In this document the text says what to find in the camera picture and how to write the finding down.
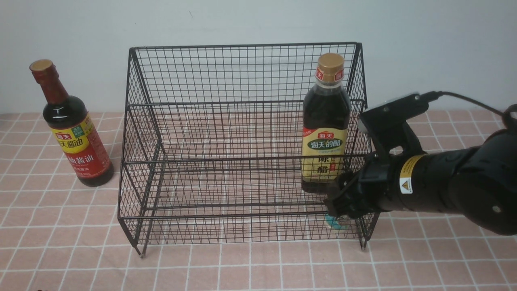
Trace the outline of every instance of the dark liquid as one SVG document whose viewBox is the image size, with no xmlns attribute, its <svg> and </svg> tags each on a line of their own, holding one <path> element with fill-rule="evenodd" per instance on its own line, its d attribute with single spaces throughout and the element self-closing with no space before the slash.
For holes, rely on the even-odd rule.
<svg viewBox="0 0 517 291">
<path fill-rule="evenodd" d="M 303 100 L 303 126 L 307 129 L 347 129 L 350 121 L 350 98 L 343 86 L 323 88 L 315 85 Z M 308 182 L 301 187 L 309 193 L 325 194 L 329 182 Z"/>
<path fill-rule="evenodd" d="M 69 96 L 61 104 L 47 104 L 43 110 L 43 118 L 47 124 L 56 129 L 70 128 L 82 122 L 88 111 L 84 103 L 75 96 Z M 102 175 L 94 178 L 78 177 L 81 183 L 89 187 L 97 187 L 106 184 L 113 176 L 113 163 Z"/>
</svg>

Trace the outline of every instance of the brand logo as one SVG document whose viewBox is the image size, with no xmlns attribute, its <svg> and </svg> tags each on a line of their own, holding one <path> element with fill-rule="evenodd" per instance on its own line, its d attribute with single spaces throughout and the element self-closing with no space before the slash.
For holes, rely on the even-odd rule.
<svg viewBox="0 0 517 291">
<path fill-rule="evenodd" d="M 316 78 L 320 81 L 323 80 L 323 71 L 320 67 L 316 67 Z"/>
<path fill-rule="evenodd" d="M 343 141 L 341 139 L 336 139 L 336 138 L 321 139 L 320 138 L 320 139 L 315 139 L 313 141 L 309 141 L 309 143 L 307 143 L 307 146 L 311 150 L 323 151 L 323 150 L 331 150 L 331 149 L 338 148 L 342 144 L 343 144 Z"/>
<path fill-rule="evenodd" d="M 334 134 L 331 132 L 321 132 L 318 134 L 319 139 L 333 139 Z"/>
<path fill-rule="evenodd" d="M 72 139 L 72 136 L 69 135 L 69 134 L 65 134 L 65 133 L 56 133 L 56 137 L 58 139 L 64 139 L 64 140 L 67 140 L 67 139 Z"/>
<path fill-rule="evenodd" d="M 334 81 L 339 81 L 339 80 L 343 79 L 344 76 L 345 76 L 344 70 L 341 69 L 339 72 L 337 72 L 334 75 Z"/>
</svg>

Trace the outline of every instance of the black metal wire basket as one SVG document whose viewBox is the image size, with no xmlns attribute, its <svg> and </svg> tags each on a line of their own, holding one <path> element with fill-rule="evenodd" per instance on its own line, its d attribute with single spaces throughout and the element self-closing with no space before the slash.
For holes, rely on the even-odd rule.
<svg viewBox="0 0 517 291">
<path fill-rule="evenodd" d="M 371 152 L 356 127 L 367 106 L 360 43 L 129 50 L 118 221 L 139 254 L 171 243 L 355 238 L 366 246 L 378 214 L 330 227 L 326 196 L 300 186 L 302 100 L 327 52 L 345 57 L 344 161 L 357 171 Z"/>
</svg>

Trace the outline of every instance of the red bottle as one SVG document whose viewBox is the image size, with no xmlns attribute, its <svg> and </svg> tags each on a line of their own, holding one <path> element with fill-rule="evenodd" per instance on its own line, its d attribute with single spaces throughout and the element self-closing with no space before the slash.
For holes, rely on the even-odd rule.
<svg viewBox="0 0 517 291">
<path fill-rule="evenodd" d="M 68 95 L 52 61 L 38 60 L 29 68 L 47 99 L 43 118 L 79 181 L 90 187 L 106 184 L 113 176 L 113 164 L 84 103 Z"/>
</svg>

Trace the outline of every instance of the blue object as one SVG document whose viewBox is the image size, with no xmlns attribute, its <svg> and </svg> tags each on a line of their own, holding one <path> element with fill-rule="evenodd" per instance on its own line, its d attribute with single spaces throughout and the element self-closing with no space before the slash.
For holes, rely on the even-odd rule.
<svg viewBox="0 0 517 291">
<path fill-rule="evenodd" d="M 325 214 L 325 222 L 333 229 L 347 229 L 346 225 L 341 225 L 335 217 Z"/>
</svg>

